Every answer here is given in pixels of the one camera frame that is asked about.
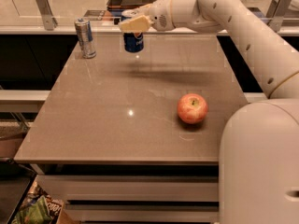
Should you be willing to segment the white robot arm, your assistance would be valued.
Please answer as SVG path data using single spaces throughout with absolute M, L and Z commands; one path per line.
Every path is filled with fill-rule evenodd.
M 156 0 L 119 26 L 226 31 L 242 58 L 233 67 L 238 83 L 263 97 L 225 125 L 220 224 L 299 224 L 299 52 L 240 0 Z

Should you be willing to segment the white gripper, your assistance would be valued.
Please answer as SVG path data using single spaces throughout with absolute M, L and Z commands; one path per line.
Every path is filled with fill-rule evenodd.
M 171 14 L 172 0 L 156 0 L 134 9 L 134 17 L 119 23 L 123 33 L 144 33 L 151 27 L 157 31 L 171 31 L 175 28 Z

